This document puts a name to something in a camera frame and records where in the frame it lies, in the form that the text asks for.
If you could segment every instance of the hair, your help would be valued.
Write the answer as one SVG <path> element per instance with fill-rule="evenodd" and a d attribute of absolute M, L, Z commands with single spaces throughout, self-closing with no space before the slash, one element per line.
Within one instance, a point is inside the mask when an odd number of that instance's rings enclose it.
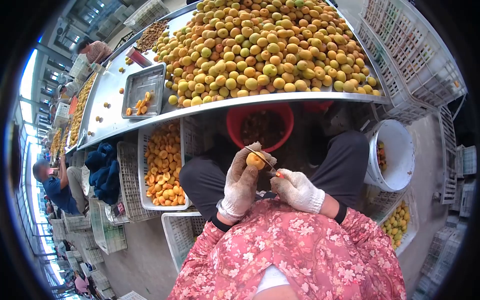
<path fill-rule="evenodd" d="M 85 49 L 85 47 L 87 47 L 90 43 L 87 42 L 87 41 L 81 41 L 80 43 L 78 43 L 77 45 L 77 54 L 80 54 L 80 51 L 82 51 L 83 49 Z"/>
<path fill-rule="evenodd" d="M 33 171 L 33 177 L 35 177 L 35 179 L 38 181 L 38 182 L 41 182 L 42 180 L 40 179 L 40 169 L 41 167 L 48 167 L 49 164 L 48 164 L 48 160 L 46 159 L 39 159 L 36 161 L 36 163 L 34 163 L 33 167 L 32 167 L 32 171 Z"/>

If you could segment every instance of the white work glove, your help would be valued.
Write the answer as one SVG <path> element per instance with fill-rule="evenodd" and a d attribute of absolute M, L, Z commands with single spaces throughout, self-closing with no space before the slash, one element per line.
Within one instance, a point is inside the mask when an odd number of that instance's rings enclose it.
<path fill-rule="evenodd" d="M 249 148 L 261 152 L 265 160 L 272 165 L 276 164 L 276 158 L 261 151 L 262 146 L 259 142 L 251 144 Z M 225 197 L 216 205 L 218 212 L 230 222 L 240 221 L 255 199 L 258 169 L 255 166 L 247 166 L 246 159 L 249 153 L 247 148 L 243 148 L 235 154 L 227 172 Z"/>
<path fill-rule="evenodd" d="M 323 190 L 317 189 L 301 172 L 292 172 L 287 169 L 277 169 L 277 171 L 285 178 L 273 177 L 270 183 L 272 192 L 276 192 L 280 200 L 306 213 L 320 212 L 325 199 Z"/>

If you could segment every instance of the stainless steel table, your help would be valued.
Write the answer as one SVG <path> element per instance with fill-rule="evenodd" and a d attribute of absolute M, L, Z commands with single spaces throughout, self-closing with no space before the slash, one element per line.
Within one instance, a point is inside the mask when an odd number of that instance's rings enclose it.
<path fill-rule="evenodd" d="M 191 19 L 192 11 L 195 10 L 195 6 L 196 3 L 187 5 L 160 19 L 170 19 L 168 23 L 170 35 L 172 35 L 173 31 L 185 26 L 185 24 Z M 391 103 L 390 99 L 385 96 L 339 93 L 336 91 L 331 92 L 332 87 L 322 87 L 321 92 L 275 93 L 268 95 L 248 96 L 178 109 L 175 106 L 170 105 L 167 101 L 168 96 L 170 96 L 173 91 L 164 89 L 164 107 L 160 115 L 145 120 L 123 119 L 121 117 L 123 95 L 119 93 L 119 90 L 120 88 L 125 87 L 125 82 L 128 75 L 142 70 L 142 67 L 135 63 L 127 66 L 125 64 L 125 53 L 131 45 L 135 45 L 135 41 L 141 36 L 141 34 L 142 32 L 139 32 L 127 43 L 117 49 L 109 59 L 112 61 L 109 69 L 105 72 L 105 74 L 99 74 L 95 79 L 85 105 L 84 116 L 82 118 L 82 124 L 80 125 L 79 130 L 79 141 L 76 147 L 77 149 L 86 148 L 90 145 L 97 144 L 106 138 L 123 132 L 135 130 L 151 123 L 172 120 L 217 108 L 285 101 L 294 102 L 314 100 L 367 102 L 378 104 Z M 362 45 L 362 48 L 367 52 L 367 56 L 371 57 L 364 45 Z M 154 52 L 149 50 L 146 57 L 153 62 L 153 57 L 155 55 L 156 54 Z M 379 90 L 384 90 L 383 87 L 386 85 L 384 84 L 381 76 L 378 75 L 380 74 L 378 67 L 375 64 L 371 65 L 370 61 L 372 60 L 366 61 L 366 65 L 369 67 L 371 75 L 377 79 L 378 84 L 376 88 Z M 123 73 L 118 71 L 120 67 L 125 69 Z M 104 107 L 105 102 L 110 104 L 109 108 Z M 96 121 L 97 116 L 101 118 L 101 122 Z M 86 133 L 88 131 L 92 132 L 92 135 L 87 135 Z"/>

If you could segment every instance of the paring knife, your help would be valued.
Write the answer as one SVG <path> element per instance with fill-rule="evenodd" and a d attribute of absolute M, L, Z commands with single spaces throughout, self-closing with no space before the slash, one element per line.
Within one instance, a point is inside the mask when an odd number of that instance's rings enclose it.
<path fill-rule="evenodd" d="M 268 171 L 267 173 L 270 175 L 270 176 L 277 176 L 277 177 L 280 177 L 280 178 L 285 178 L 283 177 L 283 175 L 278 172 L 265 158 L 261 157 L 260 155 L 258 155 L 258 153 L 256 151 L 253 151 L 251 148 L 249 148 L 248 146 L 245 146 L 245 148 L 247 148 L 250 152 L 252 152 L 253 154 L 255 154 L 259 159 L 261 159 L 264 163 L 266 163 L 267 165 L 270 166 L 270 168 L 272 168 L 270 171 Z"/>

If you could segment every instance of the red bucket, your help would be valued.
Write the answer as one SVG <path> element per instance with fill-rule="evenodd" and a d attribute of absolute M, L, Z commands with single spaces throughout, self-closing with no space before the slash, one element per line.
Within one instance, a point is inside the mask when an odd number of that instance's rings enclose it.
<path fill-rule="evenodd" d="M 250 115 L 251 113 L 261 111 L 261 110 L 270 110 L 274 111 L 282 118 L 283 123 L 285 124 L 285 134 L 278 143 L 271 146 L 270 148 L 262 149 L 265 152 L 272 152 L 278 149 L 281 145 L 285 143 L 293 130 L 293 112 L 288 103 L 275 103 L 275 104 L 261 104 L 261 105 L 252 105 L 252 106 L 240 106 L 236 108 L 230 108 L 227 113 L 227 129 L 230 138 L 233 142 L 240 148 L 243 148 L 245 145 L 240 137 L 240 128 L 243 120 Z"/>

